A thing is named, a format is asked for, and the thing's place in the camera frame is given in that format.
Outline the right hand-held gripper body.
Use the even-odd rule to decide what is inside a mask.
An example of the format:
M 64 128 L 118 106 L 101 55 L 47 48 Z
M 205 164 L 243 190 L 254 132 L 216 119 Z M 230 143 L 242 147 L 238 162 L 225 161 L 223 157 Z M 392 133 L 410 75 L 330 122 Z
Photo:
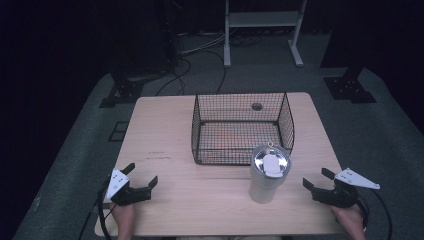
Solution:
M 350 168 L 335 173 L 332 190 L 315 187 L 312 199 L 323 204 L 339 208 L 349 208 L 359 200 L 358 187 L 379 190 L 380 185 L 360 175 Z

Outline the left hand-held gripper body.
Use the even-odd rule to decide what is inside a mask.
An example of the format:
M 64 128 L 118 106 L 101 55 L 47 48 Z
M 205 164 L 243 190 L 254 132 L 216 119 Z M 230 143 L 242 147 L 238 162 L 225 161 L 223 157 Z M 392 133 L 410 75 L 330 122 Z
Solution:
M 106 198 L 119 206 L 127 206 L 151 199 L 152 182 L 145 187 L 133 188 L 130 186 L 128 174 L 131 170 L 114 168 L 106 184 Z

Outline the silver steel tumbler with lid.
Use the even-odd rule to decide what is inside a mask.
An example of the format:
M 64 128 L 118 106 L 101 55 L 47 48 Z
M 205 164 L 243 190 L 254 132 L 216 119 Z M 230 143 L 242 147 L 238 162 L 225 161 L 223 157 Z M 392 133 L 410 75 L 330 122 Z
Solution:
M 259 204 L 270 203 L 287 178 L 292 167 L 290 154 L 281 146 L 268 142 L 257 147 L 251 158 L 251 199 Z

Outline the black wire basket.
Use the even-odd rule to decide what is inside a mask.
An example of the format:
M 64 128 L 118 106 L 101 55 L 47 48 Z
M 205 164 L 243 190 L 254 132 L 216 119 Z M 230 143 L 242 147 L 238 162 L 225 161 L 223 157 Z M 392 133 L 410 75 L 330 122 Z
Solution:
M 261 111 L 251 108 L 263 106 Z M 248 165 L 254 150 L 273 142 L 291 152 L 295 127 L 286 93 L 197 95 L 191 150 L 199 165 Z

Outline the person's left hand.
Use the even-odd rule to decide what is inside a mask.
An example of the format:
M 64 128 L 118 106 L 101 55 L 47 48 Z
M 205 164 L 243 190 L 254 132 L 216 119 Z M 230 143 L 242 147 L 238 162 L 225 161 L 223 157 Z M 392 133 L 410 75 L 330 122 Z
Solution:
M 110 204 L 112 216 L 117 223 L 118 232 L 132 233 L 136 220 L 136 209 L 133 204 L 120 206 L 116 203 Z

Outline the person's right hand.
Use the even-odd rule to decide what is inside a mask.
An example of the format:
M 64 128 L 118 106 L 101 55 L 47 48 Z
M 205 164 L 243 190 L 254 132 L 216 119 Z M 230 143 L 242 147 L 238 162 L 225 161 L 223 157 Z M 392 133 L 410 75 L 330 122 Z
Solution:
M 346 231 L 363 231 L 363 214 L 358 205 L 349 208 L 330 206 L 330 210 Z

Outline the dark square floor plate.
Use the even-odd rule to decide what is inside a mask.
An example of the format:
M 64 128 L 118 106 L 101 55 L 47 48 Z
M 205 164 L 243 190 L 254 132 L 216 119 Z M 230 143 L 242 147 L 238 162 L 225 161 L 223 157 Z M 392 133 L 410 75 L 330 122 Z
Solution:
M 115 123 L 114 128 L 109 135 L 109 142 L 122 142 L 125 138 L 129 126 L 128 121 L 118 121 Z

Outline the black stand base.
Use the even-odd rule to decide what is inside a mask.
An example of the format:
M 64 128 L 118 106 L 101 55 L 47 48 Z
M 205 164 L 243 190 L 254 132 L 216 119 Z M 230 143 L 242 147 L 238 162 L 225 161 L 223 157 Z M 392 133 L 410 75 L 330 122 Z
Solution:
M 144 81 L 128 78 L 125 73 L 112 72 L 113 86 L 107 97 L 103 98 L 100 108 L 113 108 L 117 104 L 135 103 L 141 95 Z
M 325 77 L 324 82 L 335 100 L 350 100 L 354 104 L 375 103 L 373 95 L 359 82 L 362 67 L 350 66 L 342 76 Z

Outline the white metal stand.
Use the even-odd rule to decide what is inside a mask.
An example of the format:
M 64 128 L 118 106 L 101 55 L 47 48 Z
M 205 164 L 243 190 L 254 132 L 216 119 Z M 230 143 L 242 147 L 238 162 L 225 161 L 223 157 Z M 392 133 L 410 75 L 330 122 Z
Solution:
M 230 30 L 234 28 L 257 28 L 257 27 L 293 27 L 294 33 L 288 40 L 288 45 L 297 67 L 304 65 L 297 48 L 303 18 L 308 0 L 302 0 L 301 6 L 296 11 L 280 12 L 231 12 L 230 0 L 225 0 L 224 20 L 224 46 L 223 65 L 231 66 Z

